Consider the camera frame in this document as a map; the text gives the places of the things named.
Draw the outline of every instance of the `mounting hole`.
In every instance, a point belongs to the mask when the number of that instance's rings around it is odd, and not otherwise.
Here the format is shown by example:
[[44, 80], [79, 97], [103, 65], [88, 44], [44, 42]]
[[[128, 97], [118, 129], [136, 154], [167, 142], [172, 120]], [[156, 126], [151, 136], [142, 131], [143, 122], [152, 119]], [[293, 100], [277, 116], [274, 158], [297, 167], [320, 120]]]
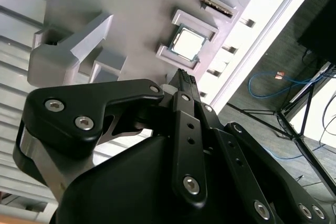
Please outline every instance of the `mounting hole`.
[[155, 93], [159, 93], [159, 89], [157, 88], [157, 87], [155, 87], [155, 86], [150, 86], [150, 89], [152, 90], [152, 91], [154, 91]]
[[236, 162], [239, 166], [243, 166], [243, 163], [239, 158], [236, 158]]
[[189, 98], [187, 95], [185, 95], [185, 94], [182, 95], [182, 98], [183, 98], [184, 100], [186, 100], [186, 101], [190, 101], [190, 98]]
[[188, 143], [190, 143], [190, 144], [195, 144], [195, 140], [193, 140], [192, 138], [188, 138]]

